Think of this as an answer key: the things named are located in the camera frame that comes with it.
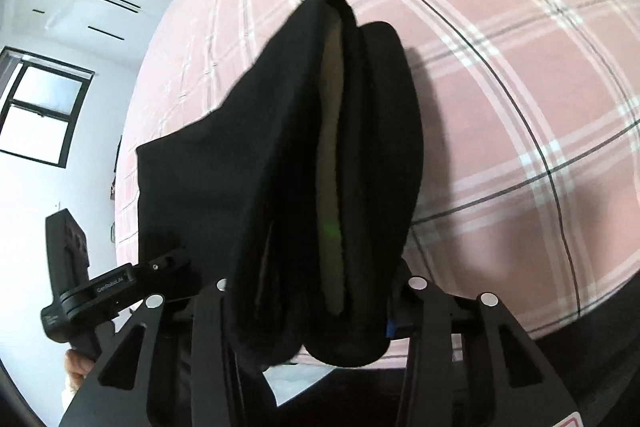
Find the person's left hand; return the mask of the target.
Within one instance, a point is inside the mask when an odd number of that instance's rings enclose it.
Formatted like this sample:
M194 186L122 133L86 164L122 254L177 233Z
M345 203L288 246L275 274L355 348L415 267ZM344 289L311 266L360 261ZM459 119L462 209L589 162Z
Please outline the person's left hand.
M93 370L95 364L95 361L77 350L67 350L64 355L64 371L67 388L70 389L71 392L76 392Z

